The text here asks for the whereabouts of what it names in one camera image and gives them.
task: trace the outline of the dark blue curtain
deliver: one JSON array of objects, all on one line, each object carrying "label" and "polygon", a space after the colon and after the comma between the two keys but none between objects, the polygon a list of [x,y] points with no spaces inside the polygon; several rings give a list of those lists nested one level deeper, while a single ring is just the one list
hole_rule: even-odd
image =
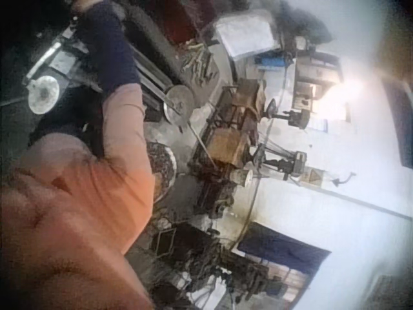
[{"label": "dark blue curtain", "polygon": [[331,253],[252,223],[238,249],[270,262],[314,275]]}]

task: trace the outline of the person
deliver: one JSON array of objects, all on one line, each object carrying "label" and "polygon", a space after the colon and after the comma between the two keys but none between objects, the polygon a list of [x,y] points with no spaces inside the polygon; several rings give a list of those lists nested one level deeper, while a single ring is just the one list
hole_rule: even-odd
[{"label": "person", "polygon": [[74,10],[105,93],[104,157],[69,123],[32,141],[2,186],[2,291],[14,309],[152,309],[124,258],[154,197],[139,75],[110,2]]}]

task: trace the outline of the dark blue sleeve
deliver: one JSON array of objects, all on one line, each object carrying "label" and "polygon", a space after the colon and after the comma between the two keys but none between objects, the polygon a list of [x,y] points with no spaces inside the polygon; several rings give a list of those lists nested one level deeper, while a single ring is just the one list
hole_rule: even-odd
[{"label": "dark blue sleeve", "polygon": [[106,95],[122,85],[140,83],[132,50],[109,0],[94,5],[80,17],[78,33],[89,49]]}]

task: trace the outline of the light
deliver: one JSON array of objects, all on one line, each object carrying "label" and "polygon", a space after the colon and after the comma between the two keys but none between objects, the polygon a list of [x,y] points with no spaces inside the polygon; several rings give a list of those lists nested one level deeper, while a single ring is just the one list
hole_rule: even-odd
[{"label": "light", "polygon": [[329,120],[346,120],[347,103],[356,99],[363,85],[359,81],[347,81],[331,87],[325,95],[313,102],[317,117]]}]

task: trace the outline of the hand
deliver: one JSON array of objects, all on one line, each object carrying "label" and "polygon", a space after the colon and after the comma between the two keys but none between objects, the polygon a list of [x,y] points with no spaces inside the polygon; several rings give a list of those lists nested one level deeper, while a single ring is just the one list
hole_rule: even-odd
[{"label": "hand", "polygon": [[74,0],[72,10],[77,13],[85,13],[89,8],[103,0]]}]

